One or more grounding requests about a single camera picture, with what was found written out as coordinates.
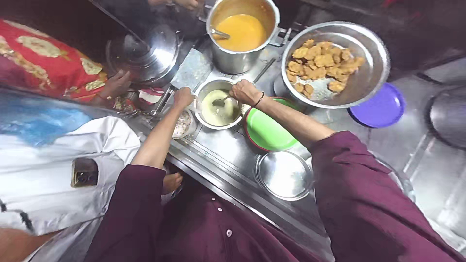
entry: steel pot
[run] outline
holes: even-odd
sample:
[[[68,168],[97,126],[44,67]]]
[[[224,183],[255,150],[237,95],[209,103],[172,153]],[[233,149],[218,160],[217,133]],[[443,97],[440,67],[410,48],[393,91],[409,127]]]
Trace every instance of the steel pot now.
[[[202,83],[202,85],[200,85],[196,89],[196,92],[194,93],[197,96],[197,98],[196,98],[196,100],[194,102],[194,106],[196,108],[196,113],[194,115],[199,120],[199,122],[201,122],[203,125],[205,125],[208,128],[212,128],[212,129],[215,129],[215,130],[222,130],[222,129],[228,129],[228,128],[232,127],[232,126],[235,126],[237,123],[239,123],[241,121],[241,119],[243,118],[242,110],[241,110],[243,104],[241,104],[241,103],[239,103],[240,114],[235,119],[235,121],[233,121],[230,124],[222,125],[222,126],[211,125],[211,124],[207,123],[204,120],[204,117],[202,116],[202,107],[201,107],[201,105],[202,105],[202,101],[204,100],[204,97],[208,93],[210,93],[210,92],[212,92],[214,90],[218,90],[218,89],[231,90],[234,84],[236,84],[236,82],[234,82],[230,78],[217,77],[217,78],[214,78],[212,80],[209,80],[209,81],[206,81],[206,82]]]
[[[246,52],[233,52],[219,46],[213,38],[212,28],[216,28],[224,19],[235,14],[248,14],[257,18],[267,32],[267,40],[261,46]],[[272,0],[217,1],[210,10],[206,21],[206,30],[212,40],[212,57],[217,68],[228,74],[240,74],[251,69],[259,58],[261,51],[278,34],[279,22],[280,13]]]

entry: white batter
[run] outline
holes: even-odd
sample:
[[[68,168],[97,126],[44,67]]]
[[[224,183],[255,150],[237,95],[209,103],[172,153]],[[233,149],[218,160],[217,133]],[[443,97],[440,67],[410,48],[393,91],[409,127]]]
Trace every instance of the white batter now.
[[[238,102],[233,98],[225,100],[225,106],[215,106],[212,102],[215,99],[223,99],[228,96],[227,90],[214,90],[207,94],[202,100],[202,116],[204,120],[216,126],[223,126],[233,123],[240,114]]]

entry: smartphone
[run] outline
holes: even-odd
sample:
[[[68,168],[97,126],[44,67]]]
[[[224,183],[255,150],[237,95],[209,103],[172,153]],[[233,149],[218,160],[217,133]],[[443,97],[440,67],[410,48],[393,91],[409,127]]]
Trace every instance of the smartphone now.
[[[93,159],[76,158],[72,164],[71,187],[97,186],[99,168]]]

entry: blue cloth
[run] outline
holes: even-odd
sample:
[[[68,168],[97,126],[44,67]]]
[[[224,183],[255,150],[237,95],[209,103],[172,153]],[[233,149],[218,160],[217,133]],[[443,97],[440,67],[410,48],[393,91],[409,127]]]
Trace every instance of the blue cloth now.
[[[18,136],[32,146],[52,143],[91,119],[81,110],[41,99],[0,97],[0,133]]]

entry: bare foot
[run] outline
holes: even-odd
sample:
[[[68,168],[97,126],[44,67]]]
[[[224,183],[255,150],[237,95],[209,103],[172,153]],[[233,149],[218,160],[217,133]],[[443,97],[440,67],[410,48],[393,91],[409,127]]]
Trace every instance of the bare foot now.
[[[165,175],[162,194],[165,195],[175,191],[181,185],[181,181],[183,181],[183,177],[179,173]]]

